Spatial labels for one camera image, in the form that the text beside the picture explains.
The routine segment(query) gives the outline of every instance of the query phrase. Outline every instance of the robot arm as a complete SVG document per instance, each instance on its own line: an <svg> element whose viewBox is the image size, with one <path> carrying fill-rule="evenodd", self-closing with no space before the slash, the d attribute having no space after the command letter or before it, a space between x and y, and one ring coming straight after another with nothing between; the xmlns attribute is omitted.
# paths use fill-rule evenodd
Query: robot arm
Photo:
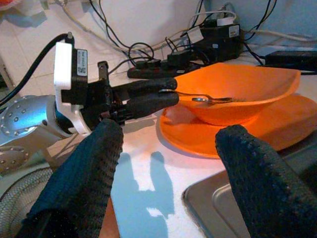
<svg viewBox="0 0 317 238"><path fill-rule="evenodd" d="M111 87L108 64L98 63L99 81L88 83L87 51L71 43L57 43L54 63L56 97L26 96L0 114L0 174L25 164L73 133L88 136L102 119L124 125L128 119L150 115L178 102L173 78L141 80Z"/></svg>

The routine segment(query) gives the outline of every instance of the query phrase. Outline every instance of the countertop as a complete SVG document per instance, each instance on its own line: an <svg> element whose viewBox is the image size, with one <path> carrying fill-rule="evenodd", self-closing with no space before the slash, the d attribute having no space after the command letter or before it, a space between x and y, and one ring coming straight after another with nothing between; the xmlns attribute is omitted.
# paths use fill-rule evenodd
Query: countertop
<svg viewBox="0 0 317 238"><path fill-rule="evenodd" d="M228 63L254 64L242 56ZM110 78L125 83L125 75ZM317 102L317 76L302 76L297 93ZM122 238L204 237L182 202L190 185L224 170L220 159L206 159L178 150L159 131L160 112L123 127L123 153L111 198Z"/></svg>

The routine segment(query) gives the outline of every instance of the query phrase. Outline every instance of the sink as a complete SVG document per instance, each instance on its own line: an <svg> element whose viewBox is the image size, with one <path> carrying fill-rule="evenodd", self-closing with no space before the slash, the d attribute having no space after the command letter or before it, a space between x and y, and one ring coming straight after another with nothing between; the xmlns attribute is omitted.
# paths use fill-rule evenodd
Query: sink
<svg viewBox="0 0 317 238"><path fill-rule="evenodd" d="M310 168L317 167L317 131L279 155L317 193L317 176L310 173ZM250 238L226 171L189 186L183 202L206 237Z"/></svg>

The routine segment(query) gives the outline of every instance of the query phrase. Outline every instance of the black power adapter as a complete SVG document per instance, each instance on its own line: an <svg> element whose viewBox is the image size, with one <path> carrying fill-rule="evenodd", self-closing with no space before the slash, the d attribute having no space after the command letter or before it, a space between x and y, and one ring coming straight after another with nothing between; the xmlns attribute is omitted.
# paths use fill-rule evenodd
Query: black power adapter
<svg viewBox="0 0 317 238"><path fill-rule="evenodd" d="M265 56L265 66L317 71L317 51L276 51Z"/></svg>

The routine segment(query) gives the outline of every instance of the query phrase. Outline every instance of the orange plate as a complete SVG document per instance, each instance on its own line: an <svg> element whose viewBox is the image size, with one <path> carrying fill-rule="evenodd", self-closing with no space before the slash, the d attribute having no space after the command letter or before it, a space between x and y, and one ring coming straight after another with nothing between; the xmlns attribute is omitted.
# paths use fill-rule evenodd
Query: orange plate
<svg viewBox="0 0 317 238"><path fill-rule="evenodd" d="M215 135L223 126L207 124L181 105L165 109L159 125L163 137L175 147L196 155L219 158ZM271 104L256 119L242 125L275 150L282 150L316 129L317 104L303 96L291 95Z"/></svg>
<svg viewBox="0 0 317 238"><path fill-rule="evenodd" d="M225 126L252 120L273 102L293 94L300 76L301 72L294 69L215 63L176 77L176 90L237 99L238 102L208 105L192 102L193 96L179 98L179 104L200 120Z"/></svg>

